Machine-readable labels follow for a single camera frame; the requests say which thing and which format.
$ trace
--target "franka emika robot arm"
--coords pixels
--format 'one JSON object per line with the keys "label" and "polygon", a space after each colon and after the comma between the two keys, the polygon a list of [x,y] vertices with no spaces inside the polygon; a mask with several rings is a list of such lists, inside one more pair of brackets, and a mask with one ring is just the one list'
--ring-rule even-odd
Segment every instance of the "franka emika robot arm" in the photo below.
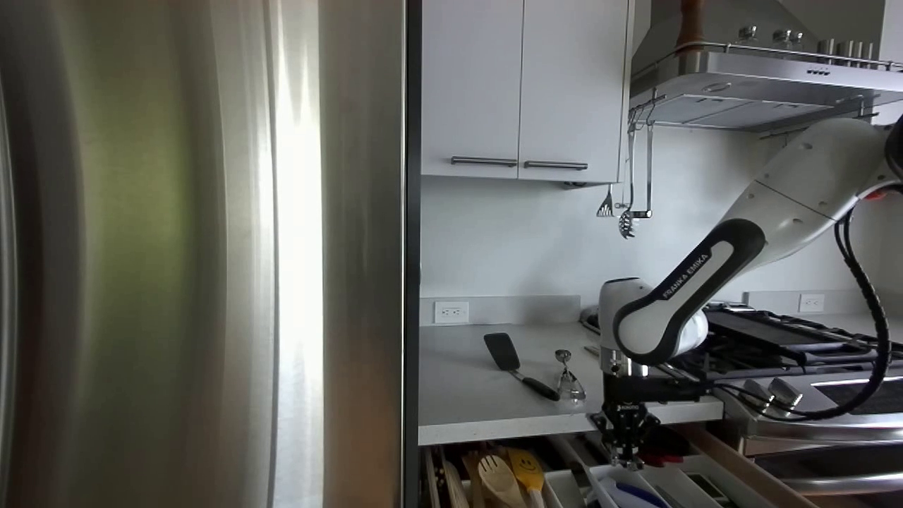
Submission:
{"label": "franka emika robot arm", "polygon": [[658,286],[606,282],[602,335],[620,349],[602,357],[602,412],[591,415],[613,463],[641,466],[634,453],[658,421],[644,402],[698,400],[711,386],[636,376],[700,345],[702,307],[729,281],[803,248],[862,198],[903,178],[903,118],[875,127],[852,118],[809,127],[761,170],[712,231]]}

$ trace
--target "stainless steel refrigerator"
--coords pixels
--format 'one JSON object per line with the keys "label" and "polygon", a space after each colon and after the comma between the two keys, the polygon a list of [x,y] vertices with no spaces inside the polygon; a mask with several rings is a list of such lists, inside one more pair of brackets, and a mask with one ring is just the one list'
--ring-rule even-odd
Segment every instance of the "stainless steel refrigerator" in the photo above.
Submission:
{"label": "stainless steel refrigerator", "polygon": [[0,0],[0,506],[415,505],[419,41]]}

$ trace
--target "wooden drawer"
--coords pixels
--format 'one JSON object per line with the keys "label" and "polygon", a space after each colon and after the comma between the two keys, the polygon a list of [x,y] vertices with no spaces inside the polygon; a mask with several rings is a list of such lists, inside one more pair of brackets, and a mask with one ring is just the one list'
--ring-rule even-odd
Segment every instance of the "wooden drawer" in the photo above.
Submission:
{"label": "wooden drawer", "polygon": [[[443,479],[443,459],[458,471],[469,506],[479,506],[473,502],[470,475],[464,460],[474,453],[504,455],[506,447],[519,447],[530,450],[545,471],[543,500],[549,508],[583,508],[586,506],[587,496],[599,498],[603,508],[618,508],[616,500],[612,499],[612,495],[603,486],[609,481],[604,479],[609,477],[619,484],[630,484],[656,494],[671,508],[720,508],[687,474],[705,476],[740,508],[815,508],[814,504],[746,457],[737,454],[702,427],[681,428],[680,432],[691,443],[694,455],[685,457],[681,464],[648,466],[640,472],[606,464],[605,457],[600,456],[600,449],[594,445],[599,436],[592,433],[422,447],[421,506],[450,506],[445,492],[447,485]],[[497,501],[493,503],[491,494],[484,494],[482,506],[502,506],[500,503],[496,504]],[[616,489],[614,495],[624,494]],[[525,506],[531,506],[527,497]]]}

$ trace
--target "cabinet door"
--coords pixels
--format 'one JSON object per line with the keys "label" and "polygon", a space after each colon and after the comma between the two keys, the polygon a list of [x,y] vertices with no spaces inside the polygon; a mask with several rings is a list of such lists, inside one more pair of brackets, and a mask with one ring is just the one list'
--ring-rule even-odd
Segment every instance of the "cabinet door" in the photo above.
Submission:
{"label": "cabinet door", "polygon": [[632,9],[632,0],[525,0],[520,178],[616,180]]}
{"label": "cabinet door", "polygon": [[423,174],[517,178],[523,16],[523,0],[424,0]]}

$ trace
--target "range hood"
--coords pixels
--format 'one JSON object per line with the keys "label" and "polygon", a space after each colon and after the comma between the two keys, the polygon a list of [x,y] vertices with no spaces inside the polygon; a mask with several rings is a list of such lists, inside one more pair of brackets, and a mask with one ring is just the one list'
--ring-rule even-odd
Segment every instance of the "range hood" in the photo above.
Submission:
{"label": "range hood", "polygon": [[[639,119],[768,132],[868,115],[903,99],[903,66],[818,52],[818,36],[776,0],[652,0],[651,7],[632,62],[630,106]],[[757,40],[738,42],[751,26]],[[774,48],[775,31],[794,42]]]}

